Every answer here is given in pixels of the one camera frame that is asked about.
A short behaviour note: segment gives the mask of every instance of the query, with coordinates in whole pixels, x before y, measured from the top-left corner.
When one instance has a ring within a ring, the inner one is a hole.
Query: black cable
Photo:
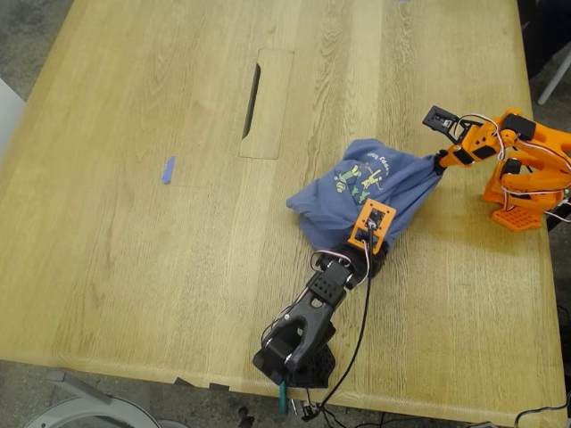
[[[326,414],[330,415],[331,417],[333,417],[333,420],[335,421],[336,424],[338,424],[339,426],[341,426],[341,428],[347,428],[345,425],[341,424],[337,418],[335,417],[335,414],[333,412],[330,412],[329,410],[327,410],[326,408],[323,408],[323,416],[325,417],[325,420],[327,421],[327,423],[329,424],[329,420],[327,419]]]
[[[393,422],[404,422],[404,421],[417,421],[418,419],[425,419],[424,417],[401,417],[399,419],[391,419],[390,421],[386,421],[383,426],[391,424]]]
[[[557,305],[557,308],[565,312],[565,315],[567,317],[567,326],[571,326],[571,317],[569,316],[569,311],[567,310],[567,308],[561,305]]]
[[[521,412],[519,415],[516,416],[516,420],[514,422],[514,428],[519,428],[519,419],[521,419],[523,416],[530,415],[532,413],[540,413],[544,410],[562,410],[562,409],[569,406],[569,400],[570,399],[571,399],[571,391],[567,394],[567,399],[565,400],[565,404],[563,404],[561,406],[557,406],[557,407],[546,406],[546,407],[532,408],[530,410],[526,410],[524,412]]]
[[[334,426],[329,422],[329,419],[327,419],[327,412],[323,412],[323,417],[325,417],[325,422],[327,422],[327,427],[334,428]]]
[[[368,298],[370,296],[370,290],[371,290],[371,279],[373,277],[373,268],[372,268],[373,267],[373,231],[371,229],[368,230],[368,264],[369,264],[368,279],[367,279],[367,287],[365,288],[365,303],[363,305],[363,317],[360,321],[359,337],[357,338],[357,343],[355,344],[355,350],[353,351],[351,361],[349,361],[349,365],[345,369],[345,372],[343,373],[341,378],[337,381],[335,386],[331,389],[331,391],[329,391],[329,393],[326,395],[326,397],[323,399],[323,401],[319,405],[318,413],[322,410],[325,410],[325,405],[327,404],[327,402],[329,401],[331,396],[333,394],[335,394],[335,392],[337,391],[337,388],[339,388],[339,385],[341,385],[341,383],[343,383],[343,381],[345,380],[345,377],[347,377],[347,375],[351,371],[351,369],[353,367],[353,363],[355,362],[355,359],[357,358],[357,354],[359,353],[360,343],[363,340],[363,334],[365,333],[365,324],[367,322]]]

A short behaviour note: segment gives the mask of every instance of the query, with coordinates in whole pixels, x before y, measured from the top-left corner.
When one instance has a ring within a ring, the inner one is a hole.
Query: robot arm
[[[511,230],[539,227],[543,212],[556,207],[571,186],[571,158],[564,152],[571,149],[571,134],[523,118],[518,109],[507,109],[499,118],[459,118],[434,106],[423,124],[452,141],[436,155],[437,168],[469,167],[499,154],[484,200],[502,204],[492,218]],[[515,151],[507,153],[510,148]]]

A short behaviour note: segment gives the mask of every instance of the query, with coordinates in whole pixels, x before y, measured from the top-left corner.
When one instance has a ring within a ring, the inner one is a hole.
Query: wire
[[[323,416],[325,417],[325,420],[327,421],[328,426],[331,426],[329,424],[329,420],[327,419],[326,414],[330,415],[331,417],[333,417],[333,420],[335,421],[336,424],[338,424],[339,426],[341,426],[341,428],[347,428],[347,426],[343,425],[342,423],[340,423],[337,418],[335,417],[335,415],[330,412],[329,410],[327,410],[326,408],[323,408]]]
[[[323,417],[325,417],[325,422],[327,423],[327,427],[334,428],[334,426],[329,422],[329,419],[327,419],[327,412],[323,412]]]
[[[538,407],[538,408],[532,408],[530,410],[526,410],[524,412],[521,412],[519,415],[516,416],[516,420],[514,421],[514,428],[519,428],[519,419],[521,419],[522,417],[524,417],[525,415],[531,415],[532,413],[540,413],[544,410],[562,410],[566,407],[569,406],[569,400],[571,399],[571,391],[567,394],[567,399],[565,400],[565,404],[561,405],[561,406],[557,406],[557,407],[550,407],[550,406],[546,406],[546,407]]]
[[[554,214],[552,212],[549,211],[545,211],[545,214],[547,214],[548,216],[552,216],[555,218],[558,218],[559,220],[565,222],[565,223],[571,223],[571,220],[567,219],[567,218],[562,218],[561,216],[558,216],[557,214]]]
[[[569,311],[567,308],[565,306],[557,305],[557,309],[561,309],[563,312],[565,312],[567,317],[567,326],[571,326],[571,316],[569,316]]]
[[[277,321],[279,321],[287,313],[287,311],[292,308],[293,305],[295,305],[297,302],[299,302],[308,290],[309,290],[309,287],[305,287],[303,289],[303,291],[299,294],[299,296],[297,296],[297,298],[291,304],[287,305],[282,310],[280,310],[277,313],[274,320],[266,328],[264,328],[264,331],[261,332],[261,336],[260,336],[261,348],[264,347],[264,339],[266,339],[266,332],[268,330],[272,329],[274,327],[274,325],[276,325]]]
[[[334,256],[337,257],[338,259],[342,259],[345,260],[348,264],[346,265],[346,267],[352,266],[353,262],[351,261],[351,259],[349,259],[347,256],[339,253],[339,252],[334,252],[334,251],[329,251],[329,250],[317,250],[315,251],[313,254],[311,254],[310,257],[310,266],[313,270],[315,270],[316,272],[320,272],[321,269],[316,269],[315,265],[313,264],[313,256],[315,256],[316,254],[328,254],[330,256]]]
[[[365,251],[365,254],[367,254],[367,263],[368,263],[369,260],[373,259],[373,232],[370,229],[368,230],[368,248]],[[323,399],[323,401],[319,405],[318,412],[321,410],[325,410],[325,405],[327,404],[329,399],[333,396],[333,394],[335,394],[335,392],[339,388],[339,385],[341,385],[341,383],[343,383],[343,381],[345,380],[345,377],[347,377],[347,375],[351,371],[351,368],[353,367],[353,363],[355,362],[355,359],[357,358],[357,354],[359,353],[360,343],[362,342],[363,334],[365,333],[365,324],[367,323],[368,298],[369,298],[370,289],[371,289],[372,273],[373,273],[373,269],[369,268],[368,272],[367,272],[368,281],[367,281],[367,287],[365,288],[365,301],[363,303],[363,315],[362,315],[361,321],[360,321],[359,336],[357,338],[357,343],[355,344],[355,349],[353,351],[351,361],[349,361],[349,364],[347,365],[347,368],[345,368],[343,375],[339,378],[339,380],[337,381],[335,386],[329,391],[329,393],[326,395],[326,397]]]
[[[501,138],[500,127],[498,126],[498,124],[497,124],[495,121],[493,121],[492,119],[488,118],[487,116],[484,116],[483,114],[480,114],[480,113],[469,113],[469,114],[465,114],[465,115],[463,115],[463,116],[460,116],[459,119],[458,119],[458,122],[456,122],[456,124],[454,125],[454,136],[456,136],[456,126],[458,125],[458,123],[459,123],[462,119],[464,119],[464,118],[466,118],[466,117],[468,117],[468,116],[473,116],[473,117],[475,117],[475,118],[480,118],[480,119],[482,119],[482,120],[485,120],[485,121],[487,121],[487,122],[490,122],[490,123],[493,125],[493,127],[496,129],[495,136],[498,138],[498,143],[500,144],[500,151],[498,152],[498,159],[499,159],[500,161],[503,161],[503,158],[504,158],[505,155],[506,155],[506,146],[505,146],[505,144],[503,143],[503,139]]]
[[[382,426],[392,424],[393,422],[404,422],[404,421],[417,421],[418,419],[425,419],[424,417],[401,417],[399,419],[391,419],[386,421]]]
[[[365,240],[361,241],[363,243],[363,248],[365,249],[365,257],[367,258],[367,273],[365,274],[365,276],[363,276],[363,279],[361,279],[359,281],[359,283],[357,284],[357,286],[363,284],[365,282],[365,280],[368,278],[368,272],[371,269],[371,262],[368,259],[368,246],[367,246],[367,242]]]
[[[516,141],[519,141],[520,144],[523,145],[530,145],[536,149],[541,149],[544,150],[545,152],[551,153],[556,155],[557,157],[559,157],[560,159],[562,159],[565,162],[565,165],[567,166],[567,169],[569,170],[569,172],[571,172],[571,163],[569,163],[569,161],[567,159],[565,159],[563,156],[561,156],[559,153],[547,148],[547,147],[543,147],[542,145],[538,145],[538,144],[534,144],[534,143],[529,143],[527,141],[523,141],[519,138],[516,137]]]

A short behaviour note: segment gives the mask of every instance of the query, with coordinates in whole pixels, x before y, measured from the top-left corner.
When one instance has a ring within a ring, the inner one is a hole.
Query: wood grain
[[[238,155],[261,49],[294,52],[276,160]],[[531,114],[516,2],[76,0],[0,166],[0,358],[277,395],[251,359],[310,277],[286,198],[356,137],[445,147],[433,104]],[[398,239],[332,402],[502,425],[563,402],[547,234],[489,219],[492,164],[449,169]]]

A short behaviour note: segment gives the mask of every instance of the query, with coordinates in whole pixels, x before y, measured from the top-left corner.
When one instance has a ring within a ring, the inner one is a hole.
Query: concrete floor
[[[67,13],[71,0],[0,1],[0,77],[24,100],[29,96],[42,64]],[[530,81],[533,99],[553,75],[562,54]],[[534,104],[534,117],[548,127],[571,132],[571,71],[567,73],[545,106]],[[567,247],[571,228],[559,226],[550,234],[553,275],[558,303],[571,309],[571,280]],[[46,369],[40,366],[0,361],[0,428],[23,427],[42,410],[67,397],[43,380]],[[176,420],[191,428],[229,428],[238,426],[238,409],[247,406],[259,427],[321,427],[320,418],[306,424],[293,415],[280,416],[277,400],[226,391],[211,391],[190,386],[149,383],[102,376],[76,374],[101,391],[131,399],[157,418]],[[380,421],[381,414],[346,407],[331,407],[348,426]],[[406,416],[387,415],[385,421]],[[401,428],[452,428],[464,424],[421,418],[393,424]]]

